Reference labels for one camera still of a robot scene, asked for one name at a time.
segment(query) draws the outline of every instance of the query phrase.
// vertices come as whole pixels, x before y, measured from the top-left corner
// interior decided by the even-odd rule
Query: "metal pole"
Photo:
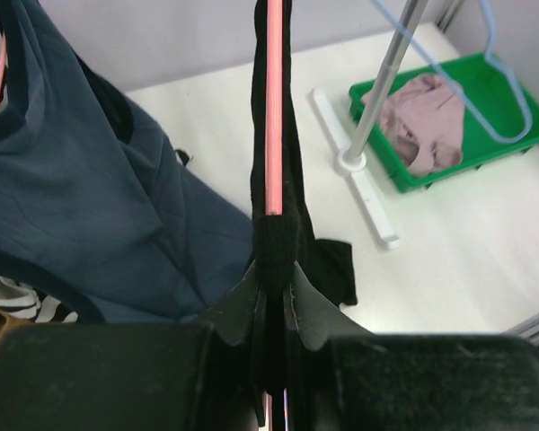
[[[420,23],[421,15],[427,6],[428,0],[408,0],[402,13],[402,24],[410,33],[413,33]],[[377,73],[374,88],[371,91],[369,103],[361,116],[358,131],[351,142],[351,147],[344,154],[346,163],[359,164],[361,155],[366,147],[371,129],[376,123],[379,111],[384,105],[397,71],[403,61],[403,56],[410,42],[395,30],[392,41],[385,54],[384,61]]]
[[[457,12],[461,6],[465,3],[465,0],[450,0],[445,4],[441,13],[439,14],[435,24],[437,27],[445,33],[451,21],[455,18]]]

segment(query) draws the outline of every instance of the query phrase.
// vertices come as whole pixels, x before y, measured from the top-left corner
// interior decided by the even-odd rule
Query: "white table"
[[[351,242],[359,305],[347,315],[369,330],[501,332],[539,313],[539,149],[399,194],[374,155],[368,166],[398,250],[377,249],[315,116],[323,83],[376,76],[391,32],[294,55],[292,90],[304,157],[306,201],[319,237]],[[432,25],[416,37],[438,61],[458,56]],[[402,69],[423,66],[412,49]],[[249,214],[252,65],[131,93],[189,151],[190,168]]]

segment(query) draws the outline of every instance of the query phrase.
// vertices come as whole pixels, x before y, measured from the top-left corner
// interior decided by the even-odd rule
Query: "white wall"
[[[539,101],[539,0],[490,0],[498,27],[496,52]],[[465,0],[447,31],[463,53],[483,50],[487,31],[477,0]]]
[[[395,14],[405,4],[405,0],[385,1]],[[255,0],[40,2],[76,51],[122,89],[253,58]],[[431,0],[425,20],[434,20],[445,2]],[[390,28],[367,0],[295,0],[294,5],[294,49]]]

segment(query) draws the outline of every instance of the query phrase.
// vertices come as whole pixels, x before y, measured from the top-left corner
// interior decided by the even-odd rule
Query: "blue hanger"
[[[439,75],[441,75],[449,84],[451,87],[451,90],[464,101],[465,106],[467,109],[475,116],[477,121],[483,126],[483,128],[487,131],[489,136],[491,136],[495,141],[502,143],[502,144],[514,144],[515,142],[519,142],[521,139],[523,139],[530,131],[531,127],[533,126],[533,114],[531,113],[531,110],[529,109],[529,105],[527,104],[525,95],[523,94],[523,89],[521,88],[521,85],[519,84],[519,81],[517,80],[515,76],[515,72],[511,67],[503,63],[498,58],[495,58],[493,56],[493,43],[495,41],[495,37],[497,35],[497,30],[495,28],[495,20],[493,19],[493,12],[490,8],[490,4],[488,0],[480,0],[480,6],[482,9],[483,18],[485,19],[485,23],[487,24],[487,30],[489,32],[489,36],[487,39],[487,46],[485,47],[485,51],[483,53],[484,59],[487,63],[489,63],[492,67],[500,71],[507,79],[509,86],[511,87],[511,91],[513,92],[515,99],[517,100],[517,104],[519,105],[519,108],[521,109],[521,114],[523,115],[523,120],[525,121],[525,127],[516,136],[507,137],[507,136],[501,136],[495,128],[491,125],[491,123],[483,117],[483,115],[479,112],[479,110],[473,105],[473,103],[465,96],[463,90],[459,88],[459,85],[455,82],[455,80],[447,74],[445,70],[443,70],[443,67],[441,67],[428,52],[413,38],[413,35],[410,31],[408,31],[403,24],[400,23],[400,21],[395,18],[391,12],[382,4],[381,0],[369,0],[371,3],[374,4],[374,6],[379,10],[379,12],[382,13],[382,15],[385,17],[387,21],[389,21],[392,26],[398,30],[404,38],[406,38],[411,45],[420,53],[420,55],[423,57],[425,61],[427,61],[429,64],[433,66],[433,68],[437,71]]]

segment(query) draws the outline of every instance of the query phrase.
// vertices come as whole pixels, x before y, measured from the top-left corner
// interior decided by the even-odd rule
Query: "navy fabric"
[[[0,29],[0,274],[84,321],[186,321],[215,303],[252,252],[248,217],[177,162],[36,0],[0,0]]]

